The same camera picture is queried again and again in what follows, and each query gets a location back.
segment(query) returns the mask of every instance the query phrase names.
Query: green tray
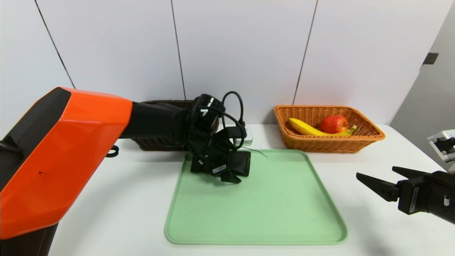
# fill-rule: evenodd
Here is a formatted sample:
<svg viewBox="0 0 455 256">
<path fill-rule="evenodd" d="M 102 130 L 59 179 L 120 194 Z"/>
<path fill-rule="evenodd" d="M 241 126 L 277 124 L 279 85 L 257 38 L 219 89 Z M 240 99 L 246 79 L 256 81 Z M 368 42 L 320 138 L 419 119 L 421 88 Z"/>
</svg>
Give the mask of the green tray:
<svg viewBox="0 0 455 256">
<path fill-rule="evenodd" d="M 308 156 L 290 149 L 251 152 L 239 184 L 190 172 L 185 157 L 165 233 L 174 244 L 330 245 L 346 226 Z"/>
</svg>

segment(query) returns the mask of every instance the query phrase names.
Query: wall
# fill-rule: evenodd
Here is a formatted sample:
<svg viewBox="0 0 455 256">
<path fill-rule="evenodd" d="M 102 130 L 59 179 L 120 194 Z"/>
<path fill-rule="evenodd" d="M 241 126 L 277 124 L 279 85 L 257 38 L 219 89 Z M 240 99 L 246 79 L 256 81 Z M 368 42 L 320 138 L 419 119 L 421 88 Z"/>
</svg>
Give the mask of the wall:
<svg viewBox="0 0 455 256">
<path fill-rule="evenodd" d="M 40 0 L 77 89 L 185 99 L 170 0 Z"/>
<path fill-rule="evenodd" d="M 426 141 L 441 130 L 455 129 L 455 5 L 433 44 L 434 65 L 424 65 L 391 126 L 445 169 Z"/>
<path fill-rule="evenodd" d="M 247 123 L 274 122 L 273 107 L 294 96 L 296 104 L 347 104 L 389 123 L 452 0 L 37 3 L 76 88 L 135 101 L 234 89 Z M 36 99 L 71 84 L 34 2 L 0 4 L 16 8 L 2 11 L 5 133 Z M 227 107 L 237 115 L 235 97 Z"/>
<path fill-rule="evenodd" d="M 0 137 L 55 87 L 72 87 L 34 1 L 0 0 Z"/>
<path fill-rule="evenodd" d="M 348 105 L 389 124 L 451 0 L 321 0 L 295 104 Z"/>
</svg>

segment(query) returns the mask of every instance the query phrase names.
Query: black robot arm segment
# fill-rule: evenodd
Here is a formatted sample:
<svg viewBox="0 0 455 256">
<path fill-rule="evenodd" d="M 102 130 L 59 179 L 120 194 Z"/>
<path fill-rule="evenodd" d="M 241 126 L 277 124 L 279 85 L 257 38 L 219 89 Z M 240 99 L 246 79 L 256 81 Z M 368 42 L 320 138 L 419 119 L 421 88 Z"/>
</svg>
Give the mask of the black robot arm segment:
<svg viewBox="0 0 455 256">
<path fill-rule="evenodd" d="M 187 135 L 188 115 L 188 110 L 167 103 L 151 105 L 133 102 L 130 122 L 120 138 L 180 141 Z"/>
<path fill-rule="evenodd" d="M 455 224 L 455 175 L 432 174 L 394 166 L 392 170 L 408 179 L 397 184 L 357 173 L 357 179 L 384 200 L 398 201 L 398 209 L 408 215 L 428 212 Z"/>
<path fill-rule="evenodd" d="M 235 94 L 243 110 L 240 95 Z M 221 101 L 207 94 L 194 100 L 191 111 L 166 103 L 150 105 L 133 102 L 130 122 L 120 138 L 157 138 L 159 141 L 167 138 L 175 144 L 165 145 L 160 141 L 164 146 L 187 146 L 190 149 L 192 172 L 207 173 L 225 182 L 240 183 L 237 175 L 249 175 L 251 157 L 249 152 L 237 152 L 246 137 L 245 124 L 242 117 L 236 120 L 225 110 Z M 214 123 L 223 117 L 228 117 L 236 125 L 224 127 L 213 134 Z M 238 139 L 240 144 L 236 146 L 230 139 Z"/>
</svg>

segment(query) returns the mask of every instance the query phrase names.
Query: robotic arm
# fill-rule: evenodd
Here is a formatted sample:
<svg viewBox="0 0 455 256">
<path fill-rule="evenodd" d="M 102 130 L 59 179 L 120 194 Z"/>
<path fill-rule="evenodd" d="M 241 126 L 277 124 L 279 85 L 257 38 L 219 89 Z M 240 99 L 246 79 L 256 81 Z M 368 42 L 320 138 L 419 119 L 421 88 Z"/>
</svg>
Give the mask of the robotic arm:
<svg viewBox="0 0 455 256">
<path fill-rule="evenodd" d="M 96 92 L 56 88 L 0 142 L 0 255 L 46 256 L 57 224 L 119 138 L 167 138 L 193 154 L 192 172 L 239 183 L 249 152 L 238 152 L 244 124 L 223 103 L 203 94 L 188 111 Z M 236 122 L 212 133 L 216 119 Z M 230 142 L 241 140 L 236 146 Z"/>
<path fill-rule="evenodd" d="M 453 162 L 449 173 L 430 174 L 394 166 L 394 172 L 408 179 L 393 184 L 360 173 L 357 179 L 384 200 L 399 200 L 398 209 L 408 215 L 428 212 L 455 224 L 455 130 L 439 132 L 428 137 L 428 142 L 444 162 Z"/>
</svg>

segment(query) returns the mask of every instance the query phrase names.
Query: white table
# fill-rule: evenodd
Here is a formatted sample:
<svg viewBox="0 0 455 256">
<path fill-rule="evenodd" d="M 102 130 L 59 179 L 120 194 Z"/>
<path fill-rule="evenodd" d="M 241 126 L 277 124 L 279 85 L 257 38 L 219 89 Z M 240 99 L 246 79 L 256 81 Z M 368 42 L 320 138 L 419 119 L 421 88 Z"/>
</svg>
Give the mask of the white table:
<svg viewBox="0 0 455 256">
<path fill-rule="evenodd" d="M 251 148 L 285 148 L 277 125 L 251 125 Z M 355 178 L 356 172 L 390 182 L 402 166 L 442 168 L 389 126 L 387 138 L 356 154 L 308 153 L 348 227 L 336 246 L 178 246 L 164 224 L 184 153 L 143 152 L 119 140 L 120 154 L 105 159 L 61 220 L 50 256 L 435 256 L 453 255 L 455 225 L 427 213 L 407 216 Z"/>
</svg>

